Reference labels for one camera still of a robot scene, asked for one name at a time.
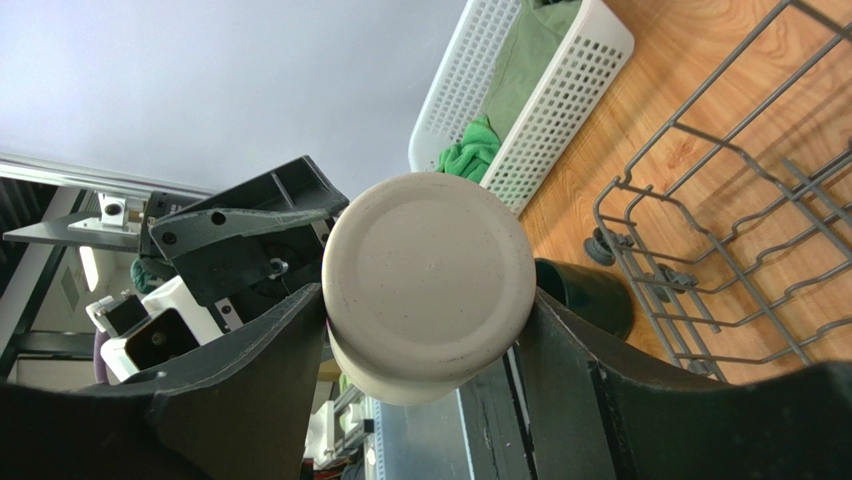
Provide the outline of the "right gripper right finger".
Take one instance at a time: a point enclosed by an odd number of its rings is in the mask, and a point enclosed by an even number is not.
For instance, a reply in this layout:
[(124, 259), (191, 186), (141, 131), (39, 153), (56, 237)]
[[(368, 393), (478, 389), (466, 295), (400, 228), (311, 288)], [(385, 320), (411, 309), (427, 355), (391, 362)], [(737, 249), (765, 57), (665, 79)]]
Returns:
[(658, 360), (538, 291), (519, 339), (542, 479), (847, 479), (851, 366), (731, 385)]

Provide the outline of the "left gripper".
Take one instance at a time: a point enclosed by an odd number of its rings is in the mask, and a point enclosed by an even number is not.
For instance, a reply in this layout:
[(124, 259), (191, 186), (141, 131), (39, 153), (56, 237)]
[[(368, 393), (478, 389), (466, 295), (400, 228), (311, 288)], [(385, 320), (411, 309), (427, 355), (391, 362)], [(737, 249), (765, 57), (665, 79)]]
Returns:
[[(190, 205), (189, 213), (164, 217), (149, 232), (164, 257), (173, 260), (230, 238), (278, 233), (331, 219), (348, 204), (349, 199), (319, 166), (302, 156)], [(144, 259), (142, 263), (156, 267), (154, 275), (165, 282), (181, 277), (196, 302), (213, 309), (231, 330), (291, 292), (317, 282), (321, 266), (318, 259), (290, 263), (282, 259)]]

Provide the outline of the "dark green mug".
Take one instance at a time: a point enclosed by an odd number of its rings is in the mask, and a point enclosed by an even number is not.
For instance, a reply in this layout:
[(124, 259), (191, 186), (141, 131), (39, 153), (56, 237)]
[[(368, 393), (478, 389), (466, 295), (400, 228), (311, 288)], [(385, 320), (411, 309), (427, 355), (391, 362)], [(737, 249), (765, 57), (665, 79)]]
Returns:
[(535, 260), (536, 283), (560, 304), (592, 325), (626, 340), (634, 325), (627, 287), (616, 276), (544, 258)]

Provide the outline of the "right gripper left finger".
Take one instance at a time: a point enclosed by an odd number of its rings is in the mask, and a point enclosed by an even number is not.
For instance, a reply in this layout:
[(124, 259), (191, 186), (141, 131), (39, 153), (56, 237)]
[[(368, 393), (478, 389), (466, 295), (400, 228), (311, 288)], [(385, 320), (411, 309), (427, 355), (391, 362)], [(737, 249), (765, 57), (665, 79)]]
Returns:
[(1, 387), (5, 479), (296, 479), (325, 336), (307, 285), (126, 382)]

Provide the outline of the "beige upside-down cup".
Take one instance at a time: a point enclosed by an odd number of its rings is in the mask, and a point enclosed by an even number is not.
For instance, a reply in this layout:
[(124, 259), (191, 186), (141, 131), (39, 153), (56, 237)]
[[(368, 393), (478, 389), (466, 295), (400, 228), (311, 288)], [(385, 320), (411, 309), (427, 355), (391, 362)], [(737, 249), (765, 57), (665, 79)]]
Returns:
[(358, 196), (322, 261), (330, 344), (365, 394), (438, 400), (499, 360), (536, 295), (528, 238), (485, 188), (409, 173)]

